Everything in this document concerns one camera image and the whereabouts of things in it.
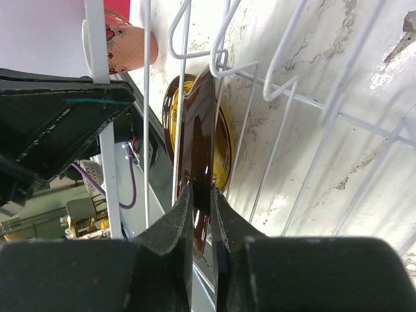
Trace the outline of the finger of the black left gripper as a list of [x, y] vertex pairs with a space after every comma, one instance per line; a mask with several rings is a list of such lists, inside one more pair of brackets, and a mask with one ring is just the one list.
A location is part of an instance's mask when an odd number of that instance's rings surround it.
[[1, 69], [1, 205], [25, 205], [134, 101], [126, 81]]

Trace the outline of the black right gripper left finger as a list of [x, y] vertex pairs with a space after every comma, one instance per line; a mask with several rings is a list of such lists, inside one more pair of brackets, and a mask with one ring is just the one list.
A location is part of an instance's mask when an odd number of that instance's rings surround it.
[[2, 311], [190, 311], [193, 189], [133, 239], [1, 245]]

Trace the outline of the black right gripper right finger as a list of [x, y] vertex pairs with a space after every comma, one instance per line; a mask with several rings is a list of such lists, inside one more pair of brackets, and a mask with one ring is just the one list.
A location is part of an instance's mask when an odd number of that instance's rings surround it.
[[268, 237], [211, 190], [218, 311], [414, 311], [397, 253], [374, 237]]

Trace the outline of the pink coffee mug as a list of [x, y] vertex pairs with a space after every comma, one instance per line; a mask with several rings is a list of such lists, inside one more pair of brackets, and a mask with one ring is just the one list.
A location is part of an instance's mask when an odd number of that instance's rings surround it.
[[104, 8], [104, 12], [109, 73], [143, 68], [145, 30], [109, 8]]

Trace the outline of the yellow patterned black plate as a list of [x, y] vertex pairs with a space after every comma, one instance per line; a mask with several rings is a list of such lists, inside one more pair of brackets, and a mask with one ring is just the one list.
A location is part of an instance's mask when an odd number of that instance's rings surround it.
[[[164, 143], [171, 160], [174, 159], [178, 94], [179, 77], [175, 77], [166, 90], [162, 105]], [[235, 160], [235, 140], [226, 106], [223, 103], [220, 104], [218, 121], [220, 124], [216, 127], [213, 179], [215, 186], [221, 191], [225, 191], [229, 185], [231, 170]]]

